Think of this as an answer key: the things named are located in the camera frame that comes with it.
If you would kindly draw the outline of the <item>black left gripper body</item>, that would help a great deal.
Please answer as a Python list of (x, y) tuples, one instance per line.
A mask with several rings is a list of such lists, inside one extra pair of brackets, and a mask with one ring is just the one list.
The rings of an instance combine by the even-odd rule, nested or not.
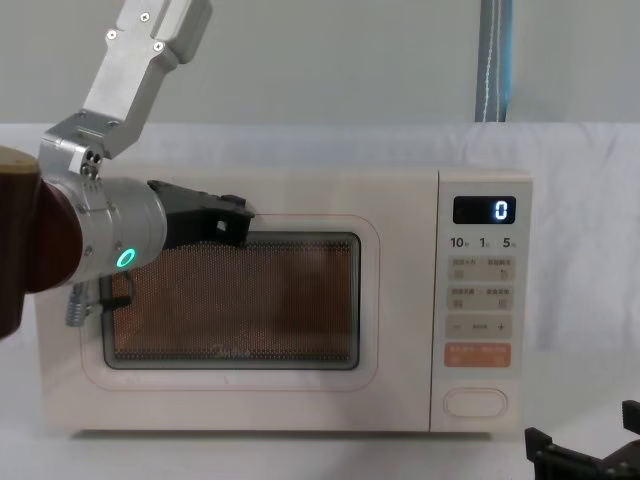
[(213, 195), (159, 180), (149, 180), (165, 212), (164, 249), (201, 242), (243, 246), (255, 214), (236, 195)]

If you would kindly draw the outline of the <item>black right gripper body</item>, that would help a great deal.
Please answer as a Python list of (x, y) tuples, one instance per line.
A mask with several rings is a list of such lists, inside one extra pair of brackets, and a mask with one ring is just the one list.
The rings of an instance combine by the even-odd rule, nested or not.
[(639, 444), (628, 443), (605, 458), (554, 444), (533, 453), (535, 479), (638, 479)]

